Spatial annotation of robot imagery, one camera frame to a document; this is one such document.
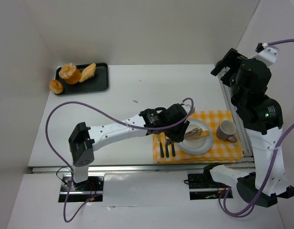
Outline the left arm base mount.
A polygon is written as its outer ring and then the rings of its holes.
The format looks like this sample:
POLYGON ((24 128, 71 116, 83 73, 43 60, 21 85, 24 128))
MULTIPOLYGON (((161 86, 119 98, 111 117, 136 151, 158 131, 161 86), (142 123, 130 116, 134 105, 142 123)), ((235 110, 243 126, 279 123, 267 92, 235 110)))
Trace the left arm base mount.
POLYGON ((56 171, 61 181, 58 202, 63 203, 68 195, 67 202, 102 202, 104 189, 104 174, 92 174, 86 181, 76 183, 71 181, 71 170, 61 167, 56 171))

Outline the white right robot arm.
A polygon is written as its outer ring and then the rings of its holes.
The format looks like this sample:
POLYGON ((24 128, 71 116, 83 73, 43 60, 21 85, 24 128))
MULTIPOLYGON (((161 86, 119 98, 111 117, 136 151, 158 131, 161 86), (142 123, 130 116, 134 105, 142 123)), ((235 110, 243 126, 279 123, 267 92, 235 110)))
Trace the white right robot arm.
POLYGON ((294 196, 294 187, 285 175, 281 149, 287 135, 283 131, 282 109, 266 95, 272 76, 269 67, 278 53, 278 48, 263 43, 258 44, 256 55, 251 58, 230 49, 211 72, 218 75, 227 68, 221 81, 230 88, 231 103, 250 138, 255 171, 243 173, 214 163, 204 168, 204 175, 212 183, 235 187, 249 207, 267 208, 275 205, 278 198, 294 196))

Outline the metal tongs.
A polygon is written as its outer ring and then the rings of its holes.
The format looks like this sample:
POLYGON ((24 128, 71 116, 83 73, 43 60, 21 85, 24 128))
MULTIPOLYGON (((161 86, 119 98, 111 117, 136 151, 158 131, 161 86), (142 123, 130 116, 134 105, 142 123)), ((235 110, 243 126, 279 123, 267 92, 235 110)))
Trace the metal tongs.
MULTIPOLYGON (((189 132, 184 134, 183 139, 189 139, 190 137, 198 137, 201 135, 202 129, 201 128, 194 128, 192 130, 190 130, 189 132)), ((167 139, 165 141, 165 145, 168 146, 170 144, 175 143, 175 141, 171 140, 171 139, 167 139)))

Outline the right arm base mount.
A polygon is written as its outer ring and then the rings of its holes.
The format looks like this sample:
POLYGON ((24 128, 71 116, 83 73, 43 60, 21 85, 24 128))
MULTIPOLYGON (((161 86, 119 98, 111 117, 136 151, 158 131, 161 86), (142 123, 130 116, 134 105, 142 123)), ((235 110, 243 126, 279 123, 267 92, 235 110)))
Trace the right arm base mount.
POLYGON ((205 173, 189 173, 183 181, 189 188, 190 200, 218 199, 225 193, 229 186, 211 181, 205 173))

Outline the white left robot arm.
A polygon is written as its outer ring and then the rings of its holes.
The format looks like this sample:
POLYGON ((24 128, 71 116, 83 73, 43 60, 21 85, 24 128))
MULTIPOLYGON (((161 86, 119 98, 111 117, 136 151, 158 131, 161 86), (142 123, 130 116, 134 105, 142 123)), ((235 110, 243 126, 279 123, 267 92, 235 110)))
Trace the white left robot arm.
POLYGON ((169 108, 146 109, 120 123, 101 126, 87 126, 84 122, 77 124, 68 139, 74 183, 88 180, 88 168, 95 159, 94 152, 106 145, 161 133, 174 142, 183 141, 189 126, 188 116, 193 111, 190 105, 177 103, 169 108))

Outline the striped golden bread roll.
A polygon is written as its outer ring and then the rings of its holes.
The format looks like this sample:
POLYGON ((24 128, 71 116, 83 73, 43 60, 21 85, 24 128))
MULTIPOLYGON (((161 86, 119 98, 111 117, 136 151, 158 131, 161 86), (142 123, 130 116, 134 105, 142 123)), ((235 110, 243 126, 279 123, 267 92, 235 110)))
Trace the striped golden bread roll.
POLYGON ((202 130, 200 132, 199 138, 204 138, 204 137, 208 137, 208 136, 210 136, 210 132, 206 131, 206 130, 202 130))

